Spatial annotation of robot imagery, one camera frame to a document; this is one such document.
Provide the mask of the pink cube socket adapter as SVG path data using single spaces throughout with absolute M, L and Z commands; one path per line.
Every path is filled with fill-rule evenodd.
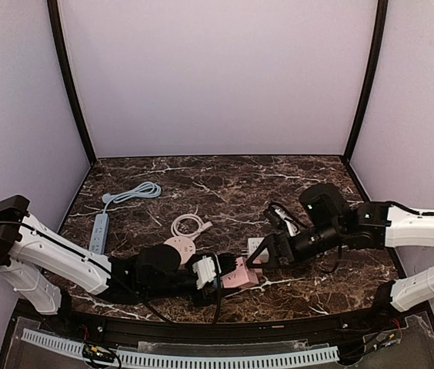
M 222 277 L 223 287 L 232 288 L 252 288 L 259 284 L 259 276 L 255 269 L 248 269 L 246 259 L 240 257 L 236 259 L 236 269 Z

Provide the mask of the pink round power socket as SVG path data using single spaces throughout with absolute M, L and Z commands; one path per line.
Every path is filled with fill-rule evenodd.
M 184 236 L 173 236 L 164 241 L 163 244 L 162 260 L 168 265 L 175 266 L 177 259 L 175 254 L 178 253 L 180 259 L 179 270 L 184 269 L 185 264 L 196 253 L 194 241 Z

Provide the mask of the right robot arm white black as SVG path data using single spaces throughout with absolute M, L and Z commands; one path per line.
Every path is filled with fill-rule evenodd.
M 395 201 L 367 201 L 351 208 L 339 189 L 315 184 L 299 197 L 312 227 L 292 232 L 294 218 L 276 203 L 265 213 L 281 232 L 265 237 L 248 257 L 248 268 L 275 270 L 292 267 L 335 247 L 384 249 L 434 248 L 434 211 L 411 209 Z M 378 287 L 372 304 L 376 313 L 408 311 L 434 298 L 434 266 L 411 277 Z

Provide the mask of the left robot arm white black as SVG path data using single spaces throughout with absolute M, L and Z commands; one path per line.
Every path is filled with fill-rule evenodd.
M 197 307 L 219 304 L 223 278 L 238 267 L 233 254 L 197 254 L 188 240 L 156 244 L 130 258 L 82 248 L 48 229 L 15 195 L 0 201 L 0 274 L 43 315 L 70 308 L 68 294 L 42 274 L 50 271 L 112 304 L 190 297 Z

